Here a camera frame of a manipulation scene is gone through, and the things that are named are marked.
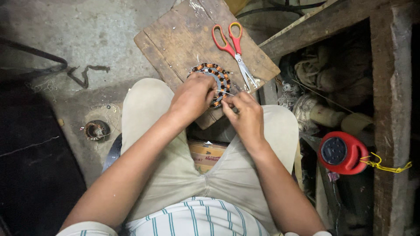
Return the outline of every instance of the yellow rope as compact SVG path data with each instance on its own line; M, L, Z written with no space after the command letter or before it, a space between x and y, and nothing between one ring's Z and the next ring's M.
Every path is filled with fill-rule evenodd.
M382 162L382 158L380 157L380 156L378 156L378 155L376 155L375 153L373 153L373 152L371 152L373 155L375 155L375 156L377 156L378 158L379 158L379 162L372 162L372 161L363 161L362 159L364 159L364 158L368 158L368 157L371 157L371 156L367 156L367 157L362 157L361 159L360 159L360 161L361 162L364 162L364 163L366 163L366 164L368 164L368 165L370 165L370 166L373 166L373 167L376 167L376 168L378 168L379 170L385 170L385 171L390 171L390 172L394 172L394 173L400 173L400 172L402 172L403 170L406 170L406 169L408 169L408 168L410 168L410 167L412 167L413 166L413 164L411 163L411 161L410 162L408 162L403 168L391 168L391 167L383 167L383 166L381 166L380 165L380 163Z

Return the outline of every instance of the khaki trousers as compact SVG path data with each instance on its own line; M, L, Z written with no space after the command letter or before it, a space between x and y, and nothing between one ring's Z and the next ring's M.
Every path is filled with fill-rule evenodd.
M157 79L145 78L132 87L123 104L121 154L168 110L173 95L168 85ZM291 173L298 141L296 118L281 106L262 107L265 138ZM133 206L128 221L143 218L192 196L225 200L253 215L268 232L277 232L255 164L238 136L215 166L200 175L194 168L186 132L180 133L161 152L156 170Z

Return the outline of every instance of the striped shirt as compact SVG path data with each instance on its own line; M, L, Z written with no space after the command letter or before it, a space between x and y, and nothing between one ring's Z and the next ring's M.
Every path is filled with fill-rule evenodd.
M208 197L188 198L129 222L126 227L130 236L269 236L261 223L246 211ZM324 233L316 235L331 236ZM69 226L57 236L117 236L117 233L98 222L82 222Z

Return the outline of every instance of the red scissors handle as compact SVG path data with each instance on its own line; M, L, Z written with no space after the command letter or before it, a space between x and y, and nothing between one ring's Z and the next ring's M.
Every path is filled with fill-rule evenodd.
M214 30L215 29L219 29L220 30L220 36L222 37L223 42L225 43L225 46L221 46L217 40L216 37L214 36ZM231 32L231 28L229 27L229 36L232 38L232 36L230 35ZM223 31L222 31L222 26L219 24L216 24L215 26L213 26L213 29L211 31L211 35L213 37L213 41L216 44L217 48L223 51L227 51L233 58L235 58L235 51L233 50L233 48L230 46L230 44L228 43L228 41L226 40L225 36L223 35Z
M234 34L232 33L232 26L238 26L239 27L239 36L235 37ZM233 22L229 25L229 37L232 39L232 41L234 42L234 47L236 50L236 53L239 55L242 55L242 51L241 51L241 37L242 37L242 25L239 24L238 22Z

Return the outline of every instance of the hand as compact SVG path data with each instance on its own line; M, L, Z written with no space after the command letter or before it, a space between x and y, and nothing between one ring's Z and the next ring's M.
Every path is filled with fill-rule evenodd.
M266 143L263 108L255 101L252 95L240 92L234 97L223 98L222 105L223 112L230 120L248 151L257 149ZM239 112L237 114L233 112L229 105L234 105Z
M216 89L212 76L193 73L175 91L168 112L186 127L207 110Z

